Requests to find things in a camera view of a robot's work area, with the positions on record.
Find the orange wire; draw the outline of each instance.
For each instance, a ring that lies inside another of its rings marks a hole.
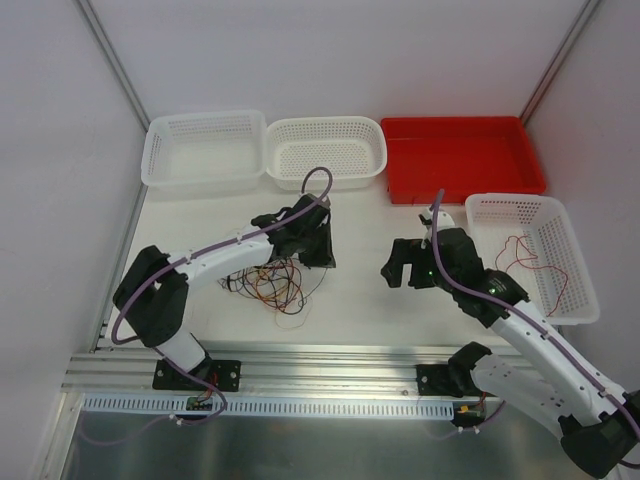
[[[482,392],[482,397],[480,397],[480,401],[478,403],[474,403],[471,405],[472,407],[477,407],[478,405],[482,405],[482,410],[484,411],[484,401],[487,399],[487,392]]]
[[[216,372],[213,372],[213,375],[211,376],[211,382],[215,386],[218,385],[218,374]],[[209,400],[211,398],[212,394],[213,394],[213,390],[211,390],[211,389],[207,390],[207,393],[205,394],[205,397],[202,400],[198,400],[198,403],[206,402],[207,400]]]
[[[271,273],[277,272],[278,270],[285,270],[287,272],[287,278],[278,278],[275,280],[268,277],[265,278],[265,276],[268,276]],[[247,283],[253,289],[255,296],[258,297],[258,299],[262,303],[264,303],[268,307],[273,308],[275,310],[285,312],[287,307],[291,305],[291,303],[293,303],[298,298],[298,295],[301,294],[302,287],[298,282],[296,282],[296,279],[295,279],[296,273],[298,274],[298,277],[301,280],[302,275],[300,273],[300,269],[296,267],[295,264],[293,263],[293,260],[289,258],[285,263],[279,263],[277,265],[269,265],[265,267],[256,268],[255,270],[248,272],[245,275],[245,278],[247,280]],[[250,275],[254,275],[256,276],[256,278],[251,279],[249,278]],[[285,285],[283,285],[280,288],[274,287],[273,282],[286,280],[286,279],[288,279],[289,281]],[[266,285],[270,285],[273,288],[273,291],[270,292],[269,294],[265,294],[260,290],[260,287],[263,287]],[[293,296],[289,299],[289,301],[279,304],[278,301],[282,298],[283,295],[289,292],[291,285],[295,287]]]
[[[507,250],[507,246],[509,244],[509,241],[512,238],[516,239],[516,259],[513,262],[511,262],[509,264],[509,266],[504,270],[505,273],[507,273],[512,266],[514,266],[515,264],[518,264],[521,267],[526,268],[527,270],[544,270],[545,268],[550,268],[550,269],[555,270],[555,271],[559,272],[560,274],[564,275],[564,284],[562,285],[562,288],[560,289],[560,293],[558,294],[558,298],[556,299],[556,304],[553,307],[553,310],[551,310],[549,313],[547,313],[547,316],[553,315],[556,312],[556,310],[558,310],[558,307],[560,306],[560,300],[562,299],[562,296],[564,295],[564,292],[567,289],[567,285],[569,284],[569,274],[567,272],[565,272],[564,270],[562,270],[561,268],[556,267],[555,265],[543,265],[543,266],[540,266],[540,267],[534,267],[534,266],[525,265],[524,263],[522,263],[522,262],[527,261],[527,260],[538,260],[538,255],[536,255],[531,250],[529,250],[529,248],[527,248],[527,246],[522,241],[523,238],[528,238],[528,235],[522,235],[521,237],[516,237],[515,235],[511,235],[509,238],[507,238],[507,241],[504,242],[504,248],[500,251],[500,253],[498,253],[498,256],[495,259],[494,263],[495,263],[495,266],[496,266],[496,270],[498,270],[498,259]],[[527,251],[527,253],[529,255],[531,255],[529,258],[520,258],[519,257],[519,255],[518,255],[518,246],[519,245],[522,245],[522,248],[524,248]]]

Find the colored wire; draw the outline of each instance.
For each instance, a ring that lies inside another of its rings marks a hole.
[[[216,372],[213,372],[213,375],[211,376],[211,384],[212,385],[217,385],[218,384],[218,374]],[[209,400],[211,398],[212,394],[213,394],[213,390],[209,389],[209,390],[205,391],[204,393],[198,395],[198,397],[196,398],[196,401],[198,403],[206,402],[207,400]]]
[[[329,191],[331,190],[331,186],[333,184],[333,176],[331,175],[331,172],[325,168],[325,167],[316,167],[312,170],[309,171],[309,173],[307,173],[307,175],[305,176],[303,182],[302,182],[302,191],[304,192],[304,189],[306,187],[307,181],[309,180],[309,178],[311,178],[311,176],[318,171],[324,171],[327,174],[328,177],[328,182],[327,182],[327,187],[325,188],[325,190],[320,194],[319,197],[317,197],[316,199],[313,200],[313,202],[311,202],[311,204],[307,205],[305,208],[301,209],[299,212],[291,215],[290,217],[281,220],[279,222],[276,222],[272,225],[269,225],[268,227],[265,227],[263,229],[257,230],[255,232],[251,232],[248,234],[243,235],[239,240],[247,240],[249,238],[253,238],[256,237],[258,235],[261,235],[263,233],[267,233],[270,232],[272,230],[275,230],[277,228],[282,227],[283,225],[286,225],[287,223],[300,218],[301,216],[305,215],[307,212],[309,212],[312,208],[314,208],[316,205],[318,205],[320,202],[322,202],[327,195],[329,194]],[[214,250],[220,249],[220,248],[224,248],[230,245],[233,245],[234,243],[238,242],[238,239],[229,239],[229,240],[225,240],[219,243],[216,243],[214,245],[210,245],[208,247],[205,247],[201,250],[198,250],[197,252],[193,253],[191,255],[191,258],[188,259],[187,257],[183,257],[169,265],[167,265],[166,267],[160,269],[159,271],[157,271],[156,273],[154,273],[153,275],[151,275],[149,278],[147,278],[147,280],[145,280],[142,285],[140,285],[140,287],[138,287],[138,289],[131,295],[131,297],[129,298],[129,300],[127,300],[127,302],[124,304],[124,306],[122,307],[122,310],[120,310],[120,313],[118,314],[118,317],[116,318],[114,324],[113,324],[113,330],[111,331],[111,341],[113,342],[114,345],[124,345],[126,343],[132,342],[134,340],[138,340],[137,336],[131,336],[125,339],[118,339],[118,330],[120,328],[120,325],[122,324],[122,321],[124,320],[125,316],[127,315],[127,313],[129,312],[129,309],[131,308],[131,306],[136,302],[136,300],[140,297],[140,295],[142,295],[142,293],[151,285],[153,285],[153,283],[158,280],[159,278],[161,278],[163,275],[165,275],[166,273],[170,272],[171,270],[173,270],[176,267],[179,267],[181,265],[184,265],[185,263],[188,263],[191,259],[195,259],[198,258],[202,255],[205,255],[209,252],[212,252]],[[164,357],[164,355],[162,355],[162,353],[155,349],[154,350],[160,354],[161,357]],[[204,419],[201,420],[182,420],[182,424],[184,425],[200,425],[202,423],[208,422],[213,420],[214,418],[218,417],[220,414],[222,414],[222,412],[224,410],[226,410],[227,406],[228,406],[228,402],[227,399],[225,398],[224,394],[212,383],[206,382],[204,380],[201,380],[191,374],[189,374],[188,372],[186,372],[184,369],[182,369],[181,367],[179,367],[178,365],[176,365],[174,362],[172,362],[169,358],[164,357],[165,361],[174,369],[176,370],[178,373],[180,373],[182,376],[188,378],[189,380],[191,380],[192,382],[195,382],[199,385],[202,385],[204,387],[207,388],[207,391],[212,391],[215,392],[216,395],[218,395],[218,397],[220,397],[220,400],[222,401],[222,405],[221,407],[215,411],[212,412],[211,414],[207,415]],[[133,438],[138,437],[139,435],[141,435],[142,433],[144,433],[145,431],[147,431],[149,428],[151,428],[152,426],[156,425],[157,423],[163,421],[163,420],[169,420],[171,419],[171,416],[159,416],[154,418],[153,420],[151,420],[150,422],[148,422],[146,425],[144,425],[141,429],[137,430],[136,432],[132,433],[131,435],[126,436],[125,438],[121,438],[118,440],[112,440],[112,441],[100,441],[100,440],[94,440],[92,438],[90,438],[89,436],[87,436],[84,432],[84,414],[80,416],[80,419],[78,421],[78,427],[77,427],[77,433],[78,436],[80,438],[82,438],[85,442],[94,445],[94,446],[99,446],[99,447],[110,447],[110,446],[115,446],[115,445],[120,445],[122,443],[128,442],[129,440],[132,440]]]
[[[535,253],[533,253],[531,250],[529,250],[529,248],[527,248],[527,246],[522,242],[523,238],[528,238],[527,235],[522,235],[520,237],[516,237],[515,235],[511,235],[509,238],[507,238],[507,240],[504,242],[504,248],[500,251],[500,253],[498,253],[498,256],[496,257],[494,264],[496,267],[496,270],[499,270],[498,268],[498,259],[502,256],[502,254],[504,252],[507,251],[507,246],[509,244],[509,242],[511,241],[512,238],[516,239],[516,259],[511,262],[509,264],[509,266],[507,268],[504,269],[504,272],[507,273],[509,271],[509,269],[514,266],[515,264],[520,265],[523,268],[526,268],[527,270],[544,270],[547,268],[550,268],[552,270],[555,270],[557,272],[559,272],[560,274],[562,274],[564,276],[564,284],[562,285],[562,288],[560,289],[560,293],[558,294],[558,298],[556,299],[556,303],[555,306],[553,307],[553,309],[547,313],[547,317],[550,317],[551,315],[553,315],[556,310],[558,310],[558,307],[560,306],[560,300],[562,299],[562,296],[564,295],[566,289],[567,289],[567,285],[569,284],[569,274],[567,272],[565,272],[564,270],[562,270],[561,268],[556,267],[555,265],[543,265],[541,267],[534,267],[534,266],[530,266],[530,265],[525,265],[524,261],[526,260],[538,260],[538,255],[536,255]],[[518,256],[518,246],[522,245],[522,248],[524,248],[527,253],[530,255],[529,258],[520,258]]]
[[[291,258],[247,268],[220,279],[219,283],[225,290],[260,300],[268,308],[285,315],[297,315],[307,302],[308,294],[302,291],[302,272]],[[296,300],[298,309],[290,311],[289,307]]]
[[[486,400],[487,400],[487,392],[482,392],[482,396],[480,397],[480,401],[478,403],[474,403],[471,406],[472,407],[477,407],[478,405],[480,405],[480,408],[484,412],[484,407],[485,407]]]
[[[580,364],[580,361],[577,358],[575,358],[571,354],[571,352],[562,343],[560,343],[558,339],[556,339],[553,336],[548,336],[549,332],[547,332],[547,330],[543,326],[539,325],[538,322],[536,322],[533,318],[531,318],[530,316],[528,316],[526,313],[522,312],[518,308],[514,307],[513,305],[510,305],[507,302],[500,300],[499,298],[493,297],[491,295],[487,295],[486,293],[478,292],[471,288],[465,287],[464,285],[461,285],[460,283],[456,282],[453,278],[451,278],[451,276],[447,273],[447,270],[444,268],[444,265],[442,263],[442,258],[440,257],[440,247],[438,245],[438,211],[440,210],[440,204],[442,203],[443,196],[444,196],[444,190],[441,189],[438,192],[438,195],[436,196],[436,199],[432,205],[432,211],[433,211],[432,232],[433,233],[432,233],[431,244],[433,247],[433,255],[435,257],[436,265],[438,267],[438,270],[440,271],[440,274],[446,280],[446,282],[456,290],[460,290],[461,292],[466,293],[468,295],[494,303],[504,308],[505,310],[511,313],[514,313],[515,315],[520,317],[522,320],[524,320],[531,328],[533,328],[540,335],[542,335],[543,338],[547,338],[549,343],[555,346],[560,351],[560,353],[562,353],[562,355],[569,361],[569,363],[571,363],[571,365],[573,365],[573,367],[576,370],[578,370],[580,374],[598,390],[600,395],[602,395],[604,398],[609,400],[609,402],[611,402],[611,404],[624,416],[624,418],[629,422],[629,425],[631,426],[631,429],[633,430],[634,434],[638,438],[638,441],[640,441],[640,425],[638,425],[638,423],[634,420],[633,416],[631,415],[631,413],[629,413],[626,407],[622,405],[617,398],[615,398],[613,395],[608,393],[607,388],[602,383],[600,383],[600,381],[595,376],[591,375],[591,373]],[[629,462],[625,462],[625,464],[626,464],[625,466],[632,465],[630,468],[635,468],[635,466],[633,466],[633,464],[630,464]]]
[[[324,281],[324,277],[327,276],[328,270],[329,270],[328,268],[325,268],[324,273],[322,274],[322,277],[320,278],[320,281],[318,282],[318,284],[315,287],[313,287],[309,293],[307,293],[306,295],[302,296],[302,298],[300,298],[300,300],[298,301],[298,305],[300,307],[304,307],[309,301],[309,299],[311,298],[311,294],[315,292],[320,285],[322,285],[322,282]]]
[[[137,335],[133,335],[131,337],[124,338],[124,339],[119,339],[118,338],[118,330],[120,329],[120,325],[122,324],[122,321],[125,319],[125,316],[129,312],[129,309],[136,302],[136,300],[138,300],[140,295],[142,295],[147,288],[149,288],[158,279],[160,279],[161,277],[163,277],[164,275],[169,273],[171,270],[173,270],[173,269],[175,269],[177,267],[180,267],[180,266],[182,266],[182,265],[184,265],[186,263],[189,263],[191,260],[194,260],[194,259],[196,259],[196,258],[198,258],[198,257],[200,257],[202,255],[207,254],[207,253],[213,252],[213,251],[218,250],[220,248],[224,248],[224,247],[228,247],[228,246],[234,245],[238,241],[241,242],[242,240],[248,240],[250,238],[257,237],[258,235],[262,235],[264,233],[271,232],[272,230],[276,230],[276,229],[288,224],[289,222],[292,222],[292,221],[302,217],[303,215],[306,215],[308,212],[311,211],[311,209],[313,209],[317,205],[319,205],[327,197],[327,195],[329,195],[329,191],[331,190],[331,187],[333,185],[333,175],[331,174],[329,169],[325,168],[325,167],[315,167],[315,168],[311,169],[309,171],[309,173],[307,173],[307,175],[304,177],[304,180],[302,181],[302,193],[304,193],[305,188],[307,186],[307,182],[309,181],[311,176],[314,173],[320,172],[320,171],[325,172],[327,174],[327,177],[328,177],[327,187],[324,189],[324,191],[317,198],[315,198],[309,205],[307,205],[306,207],[304,207],[300,211],[294,213],[290,217],[287,217],[287,218],[285,218],[283,220],[280,220],[280,221],[278,221],[278,222],[276,222],[274,224],[271,224],[271,225],[269,225],[269,226],[267,226],[265,228],[262,228],[260,230],[256,230],[254,232],[247,233],[247,234],[243,235],[242,237],[240,237],[239,239],[230,238],[228,240],[223,240],[222,242],[215,243],[213,245],[210,245],[208,247],[205,247],[205,248],[203,248],[201,250],[198,250],[198,251],[194,252],[191,255],[190,258],[182,257],[182,258],[176,260],[175,262],[167,265],[166,267],[161,268],[156,273],[154,273],[149,278],[147,278],[142,283],[142,285],[140,285],[138,287],[138,289],[135,292],[133,292],[133,294],[131,295],[129,300],[127,300],[125,302],[125,304],[122,307],[122,310],[120,310],[120,313],[116,317],[116,319],[115,319],[115,321],[113,323],[113,330],[111,331],[111,342],[114,345],[124,345],[126,343],[133,342],[134,340],[138,340],[138,336]]]

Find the metal floor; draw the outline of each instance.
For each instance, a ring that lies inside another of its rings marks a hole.
[[[149,415],[85,414],[85,433],[112,440]],[[93,447],[74,439],[66,480],[231,479],[581,480],[559,443],[507,408],[480,436],[448,422],[222,417],[202,427],[160,423],[127,443]]]

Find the red plastic tray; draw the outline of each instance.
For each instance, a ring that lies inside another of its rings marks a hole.
[[[385,118],[391,202],[446,203],[474,193],[540,194],[536,155],[516,117]]]

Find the basket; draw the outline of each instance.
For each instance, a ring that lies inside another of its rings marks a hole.
[[[389,196],[398,205],[463,204],[485,192],[539,195],[538,159],[516,117],[383,118]]]
[[[365,117],[318,117],[280,120],[267,129],[267,173],[285,190],[300,190],[314,167],[327,167],[333,188],[362,188],[387,165],[380,125]],[[314,175],[308,190],[322,190],[326,175]]]
[[[550,323],[577,325],[599,318],[589,272],[562,203],[538,195],[488,193],[471,195],[465,207],[470,235],[486,268],[496,268],[495,259],[510,236],[526,236],[522,241],[533,255],[520,246],[519,258],[537,256],[522,262],[535,269],[516,263],[508,273],[529,293]],[[515,260],[516,243],[511,239],[500,255],[500,270]]]
[[[258,185],[265,171],[264,115],[255,110],[156,118],[142,154],[142,181],[180,192],[216,193]]]

